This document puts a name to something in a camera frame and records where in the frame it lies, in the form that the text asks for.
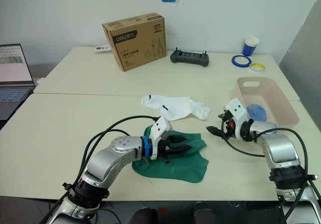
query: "white wall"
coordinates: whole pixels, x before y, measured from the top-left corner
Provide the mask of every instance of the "white wall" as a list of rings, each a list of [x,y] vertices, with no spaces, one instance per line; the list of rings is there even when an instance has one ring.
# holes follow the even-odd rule
[[[102,23],[149,12],[165,17],[169,49],[256,53],[280,62],[315,0],[0,0],[0,44],[21,43],[30,64],[56,64],[74,46],[105,44]]]
[[[280,68],[321,129],[321,0],[317,0]]]

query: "white sock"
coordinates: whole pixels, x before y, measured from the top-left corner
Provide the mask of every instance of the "white sock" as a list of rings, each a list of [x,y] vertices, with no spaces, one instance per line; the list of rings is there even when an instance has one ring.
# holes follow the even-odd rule
[[[159,115],[169,121],[185,118],[189,114],[205,120],[211,112],[203,102],[196,102],[190,97],[147,95],[141,102],[148,108],[157,109]]]

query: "remote controller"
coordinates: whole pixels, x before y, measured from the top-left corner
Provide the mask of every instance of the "remote controller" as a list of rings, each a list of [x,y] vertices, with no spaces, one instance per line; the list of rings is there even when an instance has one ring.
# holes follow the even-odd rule
[[[207,55],[206,52],[202,54],[182,52],[176,48],[176,50],[171,54],[171,61],[173,63],[185,62],[207,67],[207,65],[209,65],[209,55]]]

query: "laptop keyboard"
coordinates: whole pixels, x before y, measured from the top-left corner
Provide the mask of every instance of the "laptop keyboard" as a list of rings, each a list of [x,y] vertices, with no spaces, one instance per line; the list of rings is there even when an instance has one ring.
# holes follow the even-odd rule
[[[19,102],[30,88],[0,88],[0,102]]]

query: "blue object in basket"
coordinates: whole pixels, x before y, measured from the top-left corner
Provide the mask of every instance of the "blue object in basket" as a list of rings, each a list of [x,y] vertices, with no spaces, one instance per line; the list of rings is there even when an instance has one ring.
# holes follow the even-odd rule
[[[245,38],[242,54],[247,57],[251,56],[259,43],[260,40],[256,37]]]
[[[246,110],[250,118],[254,121],[266,121],[266,111],[261,105],[250,104],[248,107],[246,107]]]

